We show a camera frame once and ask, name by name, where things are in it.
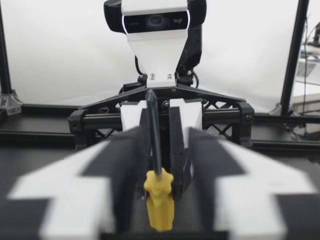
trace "black metal frame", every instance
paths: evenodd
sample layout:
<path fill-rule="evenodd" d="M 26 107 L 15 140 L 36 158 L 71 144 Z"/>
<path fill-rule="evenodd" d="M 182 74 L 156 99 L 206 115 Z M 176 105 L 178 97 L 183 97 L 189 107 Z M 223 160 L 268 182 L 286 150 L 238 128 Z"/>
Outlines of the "black metal frame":
<path fill-rule="evenodd" d="M 288 58 L 287 70 L 285 75 L 284 87 L 281 97 L 281 116 L 273 116 L 268 114 L 256 114 L 254 117 L 242 114 L 242 108 L 239 104 L 245 103 L 245 100 L 240 98 L 223 96 L 220 94 L 194 89 L 184 85 L 178 85 L 172 88 L 159 88 L 155 89 L 155 92 L 160 99 L 159 106 L 169 98 L 185 98 L 185 99 L 203 99 L 203 127 L 216 124 L 227 124 L 225 129 L 219 129 L 219 132 L 224 135 L 230 127 L 232 128 L 232 140 L 239 144 L 243 144 L 244 137 L 241 136 L 244 132 L 248 137 L 248 132 L 251 129 L 251 123 L 263 123 L 263 124 L 320 124 L 320 117 L 313 116 L 289 116 L 289 104 L 291 98 L 291 92 L 293 89 L 296 67 L 299 57 L 300 45 L 304 30 L 305 18 L 308 10 L 309 0 L 299 0 L 296 20 L 294 25 L 294 31 L 292 36 L 292 43 L 290 47 L 290 54 Z M 0 83 L 3 94 L 10 94 L 13 92 L 10 81 L 8 57 L 6 52 L 5 32 L 3 26 L 3 19 L 1 15 L 0 5 Z M 79 135 L 81 131 L 85 131 L 87 134 L 91 134 L 91 140 L 93 143 L 99 140 L 93 131 L 99 128 L 114 128 L 121 129 L 121 117 L 117 112 L 117 104 L 124 101 L 139 101 L 144 99 L 146 93 L 146 87 L 142 86 L 134 90 L 124 92 L 117 96 L 108 98 L 104 101 L 94 103 L 91 105 L 80 107 L 80 110 L 86 110 L 81 115 L 81 122 L 78 122 L 77 129 L 72 128 L 72 133 L 48 133 L 48 132 L 19 132 L 15 130 L 0 130 L 0 143 L 21 143 L 25 145 L 27 142 L 29 145 L 43 143 L 47 146 L 74 146 L 72 141 L 73 135 Z M 218 108 L 217 102 L 225 102 L 226 104 L 222 108 Z M 215 106 L 215 110 L 208 110 L 209 107 Z M 97 114 L 98 110 L 102 107 L 107 107 L 108 113 Z M 22 115 L 27 116 L 52 116 L 52 117 L 69 117 L 78 107 L 76 106 L 52 106 L 52 105 L 32 105 L 24 104 L 22 106 Z M 166 121 L 168 116 L 166 113 L 160 114 L 160 119 Z M 245 140 L 246 146 L 251 146 L 253 149 L 259 151 L 279 151 L 279 150 L 296 150 L 298 149 L 303 153 L 318 153 L 320 147 L 316 142 L 278 142 L 278 141 L 257 141 L 252 143 L 250 139 Z"/>
<path fill-rule="evenodd" d="M 255 151 L 266 154 L 282 154 L 285 156 L 320 156 L 320 143 L 316 141 L 274 141 L 274 140 L 251 140 L 252 124 L 273 124 L 273 125 L 301 125 L 320 124 L 320 117 L 315 116 L 289 116 L 289 104 L 292 94 L 296 66 L 299 57 L 301 39 L 303 35 L 304 22 L 308 9 L 309 0 L 299 0 L 297 15 L 294 25 L 290 55 L 287 64 L 285 81 L 281 97 L 281 116 L 269 114 L 254 114 L 250 106 L 243 99 L 232 98 L 203 90 L 198 90 L 183 85 L 171 88 L 156 89 L 160 100 L 159 106 L 169 98 L 202 99 L 203 101 L 203 127 L 207 129 L 214 126 L 221 135 L 227 136 L 227 131 L 232 128 L 231 140 L 250 147 Z M 12 94 L 6 43 L 1 15 L 0 4 L 0 84 L 2 94 Z M 70 133 L 67 132 L 46 132 L 46 131 L 18 131 L 12 129 L 0 129 L 0 145 L 22 146 L 22 147 L 51 147 L 51 148 L 84 148 L 101 140 L 95 134 L 96 129 L 119 129 L 122 128 L 121 115 L 117 112 L 117 104 L 124 101 L 139 101 L 144 99 L 145 87 L 140 87 L 104 101 L 78 108 L 77 106 L 57 105 L 34 105 L 24 104 L 22 116 L 36 116 L 38 118 L 61 118 L 69 116 Z M 225 102 L 222 108 L 217 107 L 217 102 Z M 109 112 L 99 113 L 100 108 L 107 107 Z M 1 121 L 11 121 L 15 116 L 3 118 Z M 168 112 L 160 112 L 160 124 L 168 122 Z M 220 129 L 217 125 L 227 125 Z M 128 234 L 128 235 L 102 235 L 101 239 L 224 239 L 225 233 L 168 233 L 160 234 Z"/>

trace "screw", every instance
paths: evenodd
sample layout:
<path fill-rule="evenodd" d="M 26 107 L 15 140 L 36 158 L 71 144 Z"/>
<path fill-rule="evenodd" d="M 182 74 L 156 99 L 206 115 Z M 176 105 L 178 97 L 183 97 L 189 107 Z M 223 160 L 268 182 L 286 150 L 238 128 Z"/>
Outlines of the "screw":
<path fill-rule="evenodd" d="M 245 120 L 247 120 L 247 121 L 252 120 L 252 115 L 247 115 L 247 116 L 245 116 Z"/>
<path fill-rule="evenodd" d="M 163 103 L 162 103 L 162 109 L 163 110 L 166 110 L 166 109 L 168 109 L 169 107 L 170 107 L 170 102 L 169 101 L 164 101 Z"/>

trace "white wall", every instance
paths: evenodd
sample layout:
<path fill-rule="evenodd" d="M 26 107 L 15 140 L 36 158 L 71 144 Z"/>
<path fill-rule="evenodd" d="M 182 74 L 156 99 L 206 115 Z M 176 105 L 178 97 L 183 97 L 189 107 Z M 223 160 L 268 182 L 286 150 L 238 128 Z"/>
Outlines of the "white wall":
<path fill-rule="evenodd" d="M 134 55 L 125 35 L 108 29 L 103 2 L 1 0 L 12 85 L 21 100 L 107 97 L 136 81 Z M 195 69 L 201 87 L 246 98 L 258 111 L 272 109 L 281 97 L 297 3 L 208 0 Z"/>

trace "black plastic part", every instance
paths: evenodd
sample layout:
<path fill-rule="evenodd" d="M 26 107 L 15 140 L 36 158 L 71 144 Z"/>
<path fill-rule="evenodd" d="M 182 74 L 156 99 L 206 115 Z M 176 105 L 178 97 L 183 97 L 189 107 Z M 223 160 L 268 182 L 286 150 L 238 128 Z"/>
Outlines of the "black plastic part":
<path fill-rule="evenodd" d="M 299 60 L 302 37 L 304 35 L 308 6 L 309 0 L 299 0 L 281 96 L 280 104 L 282 106 L 282 116 L 289 115 L 289 106 L 296 78 L 297 64 Z"/>
<path fill-rule="evenodd" d="M 251 128 L 254 122 L 255 110 L 246 102 L 239 102 L 235 105 L 241 112 L 240 123 L 232 126 L 232 141 L 243 147 L 252 147 Z"/>
<path fill-rule="evenodd" d="M 104 17 L 109 28 L 113 32 L 125 33 L 122 25 L 122 0 L 108 0 L 104 3 Z"/>
<path fill-rule="evenodd" d="M 123 22 L 128 34 L 185 30 L 188 27 L 188 14 L 187 11 L 176 11 L 129 15 L 124 16 Z"/>
<path fill-rule="evenodd" d="M 85 149 L 95 143 L 97 138 L 95 130 L 84 130 L 82 118 L 86 110 L 76 110 L 68 118 L 70 132 L 74 134 L 75 149 L 77 151 Z"/>
<path fill-rule="evenodd" d="M 188 0 L 190 12 L 190 28 L 199 26 L 205 22 L 207 15 L 207 0 Z"/>
<path fill-rule="evenodd" d="M 181 58 L 179 60 L 176 71 L 179 73 L 180 77 L 188 77 L 188 71 L 195 68 L 201 60 L 202 56 L 202 25 L 198 25 L 190 28 L 188 32 L 188 38 L 185 43 Z"/>
<path fill-rule="evenodd" d="M 196 89 L 193 87 L 185 86 L 178 84 L 176 87 L 159 87 L 153 89 L 154 93 L 158 98 L 158 106 L 161 106 L 164 101 L 170 99 L 206 99 L 211 102 L 224 102 L 234 105 L 238 102 L 245 102 L 244 99 L 237 97 L 225 96 L 210 91 Z M 107 98 L 105 100 L 86 105 L 80 109 L 88 110 L 89 114 L 96 113 L 98 109 L 107 107 L 110 113 L 116 113 L 116 105 L 122 102 L 139 102 L 142 99 L 145 99 L 147 88 L 145 86 L 138 87 L 131 91 L 124 92 L 122 94 Z"/>
<path fill-rule="evenodd" d="M 148 126 L 150 132 L 150 141 L 152 149 L 152 166 L 155 174 L 161 176 L 162 160 L 161 160 L 161 143 L 160 143 L 160 124 L 158 114 L 158 100 L 154 91 L 149 89 L 145 95 L 147 105 Z"/>
<path fill-rule="evenodd" d="M 184 135 L 179 107 L 169 109 L 170 129 L 170 173 L 173 175 L 172 197 L 180 200 L 183 192 L 191 184 L 191 159 L 185 149 Z"/>
<path fill-rule="evenodd" d="M 6 38 L 5 38 L 1 4 L 0 4 L 0 83 L 1 83 L 2 94 L 13 93 L 13 90 L 11 87 L 11 81 L 10 81 L 9 64 L 8 64 L 8 56 L 7 56 L 7 49 L 6 49 Z"/>

